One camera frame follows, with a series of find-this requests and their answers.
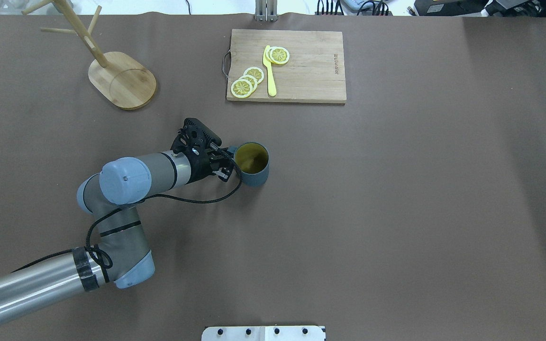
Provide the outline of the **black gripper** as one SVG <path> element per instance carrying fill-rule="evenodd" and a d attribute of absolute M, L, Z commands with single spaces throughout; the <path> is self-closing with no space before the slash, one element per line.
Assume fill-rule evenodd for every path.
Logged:
<path fill-rule="evenodd" d="M 190 148 L 187 149 L 187 158 L 191 167 L 187 184 L 212 176 L 214 172 L 223 183 L 227 183 L 232 175 L 232 168 L 225 168 L 226 158 L 234 158 L 234 153 L 228 151 L 228 148 Z"/>

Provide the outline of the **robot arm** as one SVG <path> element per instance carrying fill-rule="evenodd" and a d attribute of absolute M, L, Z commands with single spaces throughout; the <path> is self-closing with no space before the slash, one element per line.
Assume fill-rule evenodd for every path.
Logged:
<path fill-rule="evenodd" d="M 225 148 L 165 151 L 108 162 L 77 191 L 90 214 L 82 246 L 42 257 L 0 277 L 0 324 L 107 283 L 128 288 L 155 271 L 138 205 L 209 176 L 226 181 L 236 162 Z"/>

